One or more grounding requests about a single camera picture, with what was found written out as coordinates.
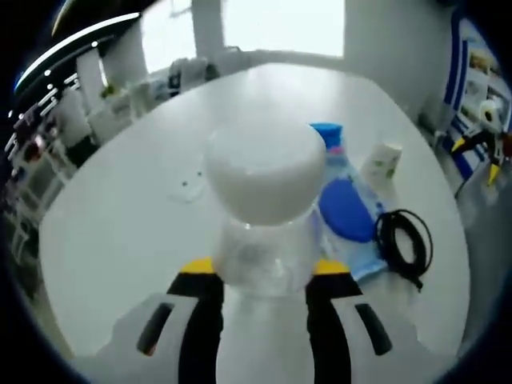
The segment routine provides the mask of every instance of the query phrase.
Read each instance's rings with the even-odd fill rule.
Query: window
[[[149,73],[195,57],[191,0],[160,0],[149,7],[142,15],[142,48]]]
[[[344,0],[223,0],[224,43],[343,56]]]

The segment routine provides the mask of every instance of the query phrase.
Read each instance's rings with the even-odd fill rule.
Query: white round object
[[[485,100],[480,105],[480,120],[484,122],[486,128],[495,133],[502,131],[502,123],[499,113],[503,108],[503,102],[496,98],[495,100]]]
[[[237,220],[275,226],[307,211],[322,187],[326,147],[307,124],[249,120],[212,133],[206,174]]]

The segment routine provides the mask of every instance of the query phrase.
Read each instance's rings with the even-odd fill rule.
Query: blue lid
[[[349,180],[336,178],[327,184],[318,208],[336,235],[356,242],[369,242],[374,237],[374,220]]]
[[[326,148],[340,146],[343,126],[333,122],[312,122],[310,124],[322,136]]]

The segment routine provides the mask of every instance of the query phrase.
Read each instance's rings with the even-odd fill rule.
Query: coiled cable
[[[428,254],[423,237],[412,221],[404,214],[413,216],[425,227],[430,244],[430,252]],[[397,230],[405,232],[412,242],[414,253],[414,260],[412,262],[407,262],[398,248],[396,241]],[[418,288],[418,291],[421,291],[423,283],[419,278],[427,272],[434,256],[432,236],[425,222],[410,210],[386,212],[381,214],[375,223],[375,241],[381,257],[387,262],[390,270],[412,282]]]

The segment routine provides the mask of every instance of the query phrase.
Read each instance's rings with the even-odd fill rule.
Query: table surface
[[[207,185],[191,202],[180,198],[179,187],[201,169],[210,132],[256,116],[269,124],[277,116],[343,124],[356,168],[377,142],[402,146],[394,176],[398,207],[425,220],[434,260],[420,294],[391,274],[362,289],[396,305],[427,347],[456,353],[470,274],[458,209],[434,154],[372,81],[282,64],[221,78],[162,104],[102,147],[60,193],[41,224],[40,252],[50,304],[71,350],[97,351],[120,316],[165,292],[184,263],[212,254],[220,209]]]

